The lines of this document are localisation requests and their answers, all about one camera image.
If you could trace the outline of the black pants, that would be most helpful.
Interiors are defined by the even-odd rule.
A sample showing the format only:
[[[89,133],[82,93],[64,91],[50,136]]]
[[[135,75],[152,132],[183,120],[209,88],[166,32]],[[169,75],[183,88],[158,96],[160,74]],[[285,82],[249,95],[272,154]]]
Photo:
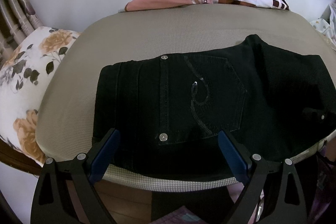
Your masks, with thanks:
[[[92,164],[164,180],[211,182],[240,162],[218,137],[283,162],[335,130],[335,84],[318,55],[300,55],[249,35],[233,47],[106,65],[94,106]]]

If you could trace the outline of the purple printed cloth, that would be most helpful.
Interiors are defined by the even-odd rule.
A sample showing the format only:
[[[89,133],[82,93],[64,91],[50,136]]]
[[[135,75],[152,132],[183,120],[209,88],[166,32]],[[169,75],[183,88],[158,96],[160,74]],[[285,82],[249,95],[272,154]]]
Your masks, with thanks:
[[[335,223],[335,139],[291,159],[301,183],[307,223]],[[244,185],[152,195],[153,223],[228,223]],[[256,213],[248,223],[256,223]]]

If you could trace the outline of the floral white pillow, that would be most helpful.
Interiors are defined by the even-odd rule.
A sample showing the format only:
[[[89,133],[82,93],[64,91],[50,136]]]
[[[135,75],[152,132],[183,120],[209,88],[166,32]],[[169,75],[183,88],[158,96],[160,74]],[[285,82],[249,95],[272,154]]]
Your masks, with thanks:
[[[39,27],[18,45],[1,68],[1,140],[43,165],[35,137],[43,96],[79,32]]]

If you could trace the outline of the white dotted bedding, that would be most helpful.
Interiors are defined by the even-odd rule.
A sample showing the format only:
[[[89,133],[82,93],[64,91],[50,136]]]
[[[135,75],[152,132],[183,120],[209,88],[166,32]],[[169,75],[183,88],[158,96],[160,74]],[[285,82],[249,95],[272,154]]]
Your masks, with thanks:
[[[329,4],[321,18],[310,21],[310,25],[335,50],[335,2]]]

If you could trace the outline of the brown wooden bed frame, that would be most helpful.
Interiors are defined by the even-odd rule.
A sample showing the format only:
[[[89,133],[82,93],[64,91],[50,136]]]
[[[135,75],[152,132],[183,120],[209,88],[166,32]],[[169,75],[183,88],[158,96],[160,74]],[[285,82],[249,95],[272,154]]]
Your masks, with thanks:
[[[87,178],[87,160],[53,160],[41,168],[4,141],[1,162],[24,173],[42,175],[33,198],[32,223],[149,223],[151,192]]]

